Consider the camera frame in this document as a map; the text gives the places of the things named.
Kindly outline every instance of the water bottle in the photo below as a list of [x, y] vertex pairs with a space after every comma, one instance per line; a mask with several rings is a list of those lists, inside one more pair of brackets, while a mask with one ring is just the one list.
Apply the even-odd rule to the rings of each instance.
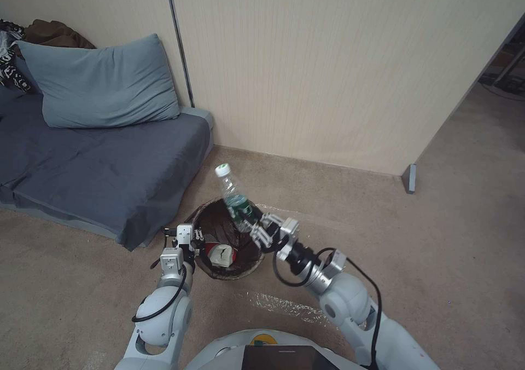
[[222, 164], [215, 168], [215, 174], [220, 180], [220, 189], [223, 200], [230, 212], [231, 219], [239, 232], [249, 232], [250, 226], [246, 224], [240, 212], [251, 216], [252, 207], [244, 194], [240, 181], [231, 173], [229, 164]]

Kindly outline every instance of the wall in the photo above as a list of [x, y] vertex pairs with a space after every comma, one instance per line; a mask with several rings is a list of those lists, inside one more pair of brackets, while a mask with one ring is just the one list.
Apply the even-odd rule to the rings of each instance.
[[62, 21], [97, 47], [157, 33], [170, 61], [179, 102], [189, 106], [168, 0], [0, 0], [0, 18], [25, 26], [37, 18]]
[[175, 0], [218, 144], [401, 174], [525, 0]]

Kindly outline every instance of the trash bin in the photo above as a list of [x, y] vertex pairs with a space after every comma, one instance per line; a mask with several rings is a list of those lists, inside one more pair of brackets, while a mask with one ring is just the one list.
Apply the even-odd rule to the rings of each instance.
[[264, 259], [249, 233], [237, 230], [221, 198], [201, 205], [185, 222], [195, 229], [195, 247], [199, 249], [195, 263], [213, 279], [237, 280], [253, 272]]

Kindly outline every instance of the brown cloth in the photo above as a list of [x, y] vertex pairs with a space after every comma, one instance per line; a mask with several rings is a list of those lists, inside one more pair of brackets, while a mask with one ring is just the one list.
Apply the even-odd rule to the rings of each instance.
[[[96, 48], [80, 33], [60, 21], [34, 20], [33, 24], [25, 28], [25, 32], [26, 37], [23, 40], [29, 43], [54, 47]], [[22, 56], [18, 46], [16, 47], [16, 54]]]

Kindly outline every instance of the mattress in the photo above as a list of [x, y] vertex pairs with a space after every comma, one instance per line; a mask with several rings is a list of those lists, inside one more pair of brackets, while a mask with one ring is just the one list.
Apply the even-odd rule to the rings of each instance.
[[173, 220], [213, 146], [211, 115], [111, 129], [54, 129], [42, 96], [0, 106], [0, 205], [114, 238], [128, 250]]

